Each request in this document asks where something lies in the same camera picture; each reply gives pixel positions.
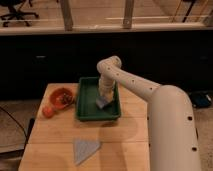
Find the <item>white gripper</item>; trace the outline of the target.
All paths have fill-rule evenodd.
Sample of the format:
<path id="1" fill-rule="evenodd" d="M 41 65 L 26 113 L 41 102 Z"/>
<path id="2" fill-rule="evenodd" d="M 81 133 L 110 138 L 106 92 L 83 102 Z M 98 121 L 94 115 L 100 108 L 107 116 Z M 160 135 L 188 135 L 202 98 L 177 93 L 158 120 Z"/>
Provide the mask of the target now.
<path id="1" fill-rule="evenodd" d="M 114 89 L 112 87 L 99 87 L 99 94 L 103 97 L 106 101 L 111 102 L 114 96 Z"/>

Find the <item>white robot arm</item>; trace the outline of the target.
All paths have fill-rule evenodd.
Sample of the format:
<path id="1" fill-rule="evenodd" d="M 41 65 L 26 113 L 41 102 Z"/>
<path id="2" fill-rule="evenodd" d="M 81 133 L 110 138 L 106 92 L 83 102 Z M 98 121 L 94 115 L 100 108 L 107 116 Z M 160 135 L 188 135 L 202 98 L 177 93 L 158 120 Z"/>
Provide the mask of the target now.
<path id="1" fill-rule="evenodd" d="M 202 171 L 196 126 L 189 96 L 179 87 L 161 85 L 121 69 L 111 56 L 97 63 L 100 73 L 96 104 L 113 101 L 116 83 L 147 102 L 150 171 Z"/>

